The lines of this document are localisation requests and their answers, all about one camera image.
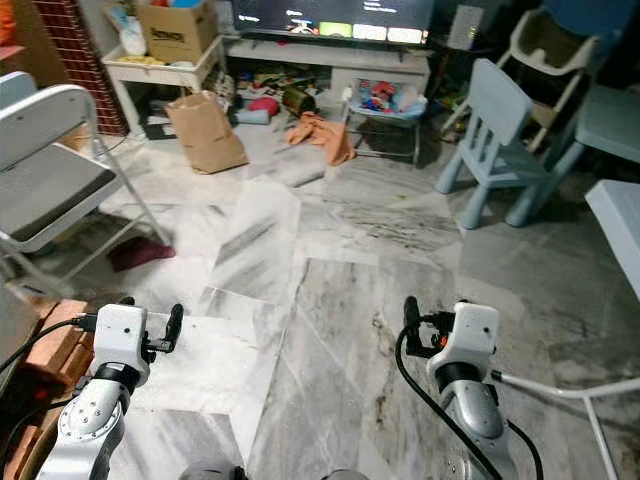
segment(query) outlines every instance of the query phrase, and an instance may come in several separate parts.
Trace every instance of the light blue plastic chair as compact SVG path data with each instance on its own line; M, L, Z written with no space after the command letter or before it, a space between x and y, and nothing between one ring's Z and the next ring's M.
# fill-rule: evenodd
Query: light blue plastic chair
M518 139L531 113L531 99L486 58L473 65L468 100L472 112L467 133L436 190L451 193L463 162L467 165L478 186L460 223L473 229L480 223L489 190L534 185L544 181L547 172Z

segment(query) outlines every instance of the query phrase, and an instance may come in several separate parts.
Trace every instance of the tv stand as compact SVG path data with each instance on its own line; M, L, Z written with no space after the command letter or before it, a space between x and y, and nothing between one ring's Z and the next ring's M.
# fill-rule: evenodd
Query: tv stand
M276 42L229 38L227 56L331 67L331 97L340 100L345 87L357 78L386 80L414 85L424 92L429 81L429 63L424 51L414 55L401 46L372 47L366 44Z

